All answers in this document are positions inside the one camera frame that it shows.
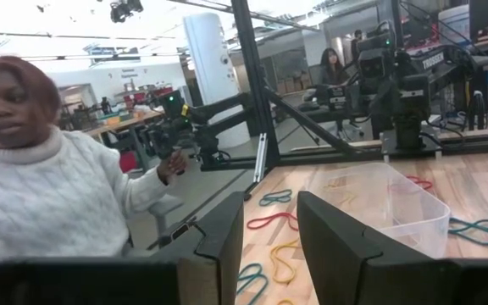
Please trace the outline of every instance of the plastic container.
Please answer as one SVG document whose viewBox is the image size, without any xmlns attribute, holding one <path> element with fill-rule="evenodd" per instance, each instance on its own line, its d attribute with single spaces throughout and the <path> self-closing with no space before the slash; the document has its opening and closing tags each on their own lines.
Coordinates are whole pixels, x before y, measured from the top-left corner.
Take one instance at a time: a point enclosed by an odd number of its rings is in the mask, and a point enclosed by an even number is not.
<svg viewBox="0 0 488 305">
<path fill-rule="evenodd" d="M 441 11 L 438 14 L 438 20 L 452 27 L 455 31 L 463 34 L 468 40 L 470 39 L 470 6 L 468 4 L 457 6 L 456 8 L 449 8 Z M 458 45 L 466 46 L 466 42 L 459 34 L 445 27 L 439 23 L 440 33 L 449 37 Z M 444 36 L 440 35 L 440 43 L 452 44 Z"/>
<path fill-rule="evenodd" d="M 308 191 L 432 258 L 442 258 L 450 209 L 388 164 L 318 172 Z"/>
</svg>

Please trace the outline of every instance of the white sweater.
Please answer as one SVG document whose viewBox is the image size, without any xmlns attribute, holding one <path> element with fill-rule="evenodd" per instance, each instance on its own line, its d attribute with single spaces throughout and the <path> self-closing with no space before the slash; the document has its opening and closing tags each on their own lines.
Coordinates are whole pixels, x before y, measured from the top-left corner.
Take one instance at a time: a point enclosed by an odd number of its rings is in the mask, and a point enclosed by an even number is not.
<svg viewBox="0 0 488 305">
<path fill-rule="evenodd" d="M 166 189 L 156 169 L 129 179 L 117 151 L 81 132 L 53 128 L 38 147 L 0 150 L 0 260 L 120 255 L 125 218 Z"/>
</svg>

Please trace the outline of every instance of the yellow rubber band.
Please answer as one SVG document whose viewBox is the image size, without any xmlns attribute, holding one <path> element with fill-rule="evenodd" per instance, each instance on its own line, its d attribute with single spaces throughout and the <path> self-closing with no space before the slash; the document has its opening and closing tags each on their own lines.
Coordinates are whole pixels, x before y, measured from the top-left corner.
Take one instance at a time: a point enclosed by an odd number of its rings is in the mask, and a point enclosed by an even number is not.
<svg viewBox="0 0 488 305">
<path fill-rule="evenodd" d="M 272 261 L 272 264 L 274 265 L 274 273 L 272 275 L 272 280 L 275 281 L 276 283 L 279 284 L 289 284 L 293 279 L 295 279 L 295 276 L 297 275 L 297 271 L 295 268 L 293 268 L 285 259 L 280 258 L 278 256 L 278 251 L 284 248 L 293 248 L 293 249 L 298 249 L 300 248 L 298 245 L 299 239 L 297 238 L 295 241 L 287 242 L 285 244 L 281 244 L 279 246 L 276 246 L 270 250 L 270 260 Z M 287 278 L 280 279 L 278 277 L 278 268 L 280 267 L 280 263 L 284 264 L 289 270 L 291 271 L 291 275 L 288 276 Z"/>
<path fill-rule="evenodd" d="M 279 302 L 278 302 L 278 305 L 282 305 L 282 304 L 295 305 L 295 304 L 293 303 L 293 301 L 292 301 L 292 300 L 290 300 L 290 299 L 283 299 L 283 300 L 281 300 L 281 301 L 279 301 Z"/>
<path fill-rule="evenodd" d="M 338 186 L 326 185 L 326 186 L 323 186 L 323 188 L 326 190 L 332 190 L 332 189 L 338 188 Z M 344 190 L 342 190 L 342 191 L 344 192 L 344 197 L 337 204 L 343 204 L 346 202 L 351 203 L 353 201 L 353 199 L 357 198 L 357 196 L 350 191 L 344 191 Z"/>
</svg>

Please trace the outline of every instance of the woman's sleeve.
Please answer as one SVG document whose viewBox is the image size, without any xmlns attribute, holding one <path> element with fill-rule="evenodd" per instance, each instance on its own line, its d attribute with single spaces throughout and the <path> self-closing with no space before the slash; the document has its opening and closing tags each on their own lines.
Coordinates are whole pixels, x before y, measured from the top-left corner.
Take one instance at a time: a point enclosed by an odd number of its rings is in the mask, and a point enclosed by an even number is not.
<svg viewBox="0 0 488 305">
<path fill-rule="evenodd" d="M 87 136 L 89 145 L 98 156 L 108 183 L 111 185 L 114 195 L 122 207 L 125 217 L 146 211 L 154 203 L 163 197 L 173 181 L 167 181 L 166 185 L 158 176 L 158 168 L 148 170 L 141 178 L 130 179 L 119 167 L 119 152 L 105 147 L 103 144 Z"/>
</svg>

